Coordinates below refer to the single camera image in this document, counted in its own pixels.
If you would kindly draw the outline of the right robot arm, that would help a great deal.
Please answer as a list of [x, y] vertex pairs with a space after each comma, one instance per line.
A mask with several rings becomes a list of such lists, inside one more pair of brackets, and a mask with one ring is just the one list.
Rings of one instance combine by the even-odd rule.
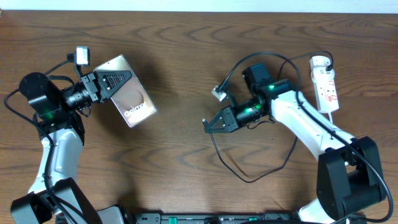
[[317, 197], [297, 211], [302, 223], [366, 221], [357, 213], [391, 193], [384, 181], [376, 143], [357, 139], [321, 115], [288, 80], [275, 81], [263, 63], [248, 67], [243, 78], [252, 99], [230, 105], [204, 121], [207, 134], [232, 133], [268, 116], [289, 128], [318, 161]]

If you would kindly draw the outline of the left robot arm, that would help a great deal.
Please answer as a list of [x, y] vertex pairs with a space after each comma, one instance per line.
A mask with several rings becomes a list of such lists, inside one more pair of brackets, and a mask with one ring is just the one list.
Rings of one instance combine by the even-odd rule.
[[134, 223], [120, 205], [96, 210], [76, 183], [78, 160], [85, 142], [79, 112], [112, 95], [113, 86], [96, 73], [60, 90], [54, 80], [64, 76], [34, 72], [26, 75], [17, 89], [35, 110], [27, 122], [39, 133], [43, 155], [37, 177], [27, 195], [11, 205], [16, 223]]

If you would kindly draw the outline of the Samsung Galaxy smartphone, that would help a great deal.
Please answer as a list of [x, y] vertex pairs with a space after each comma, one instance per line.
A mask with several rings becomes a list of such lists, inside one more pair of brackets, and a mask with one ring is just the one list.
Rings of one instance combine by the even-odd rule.
[[132, 77], [111, 97], [114, 105], [130, 128], [156, 114], [157, 108], [124, 55], [118, 55], [97, 66], [94, 71], [128, 71], [131, 73]]

